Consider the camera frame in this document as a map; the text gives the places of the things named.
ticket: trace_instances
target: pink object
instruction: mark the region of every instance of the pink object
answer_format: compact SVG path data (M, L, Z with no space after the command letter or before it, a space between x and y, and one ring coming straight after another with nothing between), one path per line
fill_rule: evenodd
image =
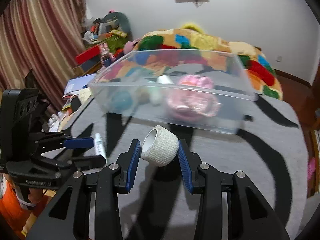
M137 38L134 41L128 41L123 47L123 53L128 54L130 51L133 50L134 46L140 41L141 38Z
M99 49L101 55L100 62L102 66L104 66L103 57L108 56L112 62L116 61L115 56L110 52L108 44L106 42L99 44Z
M185 75L178 81L179 85L213 88L209 77ZM221 104L215 95L192 90L173 90L167 96L167 104L173 116L184 121L196 121L202 116L211 117L217 114Z
M316 159L312 157L308 163L308 176L307 176L308 180L311 179L315 171L316 171Z

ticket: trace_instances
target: orange clothing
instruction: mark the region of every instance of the orange clothing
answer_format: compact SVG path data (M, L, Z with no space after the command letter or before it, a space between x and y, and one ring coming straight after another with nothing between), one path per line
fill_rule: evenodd
M35 206L32 212L35 216L38 216L44 209L47 203L48 197L44 196L40 203ZM25 236L21 233L23 226L26 224L31 211L22 209L17 196L12 189L12 186L7 182L7 188L2 199L0 199L0 212L13 231L19 236L20 239L24 239Z

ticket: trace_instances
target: curtain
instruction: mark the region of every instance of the curtain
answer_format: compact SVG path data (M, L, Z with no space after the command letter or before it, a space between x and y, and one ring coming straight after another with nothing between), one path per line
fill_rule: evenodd
M84 51L85 0L11 0L0 17L0 89L24 88L32 69L52 104L62 107L75 56Z

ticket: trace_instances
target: pink fabric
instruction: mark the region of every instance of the pink fabric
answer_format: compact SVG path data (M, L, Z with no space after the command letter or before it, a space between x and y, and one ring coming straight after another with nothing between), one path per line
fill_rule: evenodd
M213 88L209 77L198 75L182 76L179 85L196 86L207 89ZM196 121L203 116L211 117L217 114L220 105L215 95L206 92L175 89L167 96L170 113L183 121Z
M316 171L316 159L312 157L308 164L308 180L311 179L313 173Z

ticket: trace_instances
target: wall outlet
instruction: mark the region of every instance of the wall outlet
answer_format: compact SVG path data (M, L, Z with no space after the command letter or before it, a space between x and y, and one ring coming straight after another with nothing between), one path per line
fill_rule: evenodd
M282 61L282 56L277 56L276 61L277 61L277 62L281 62L281 61Z

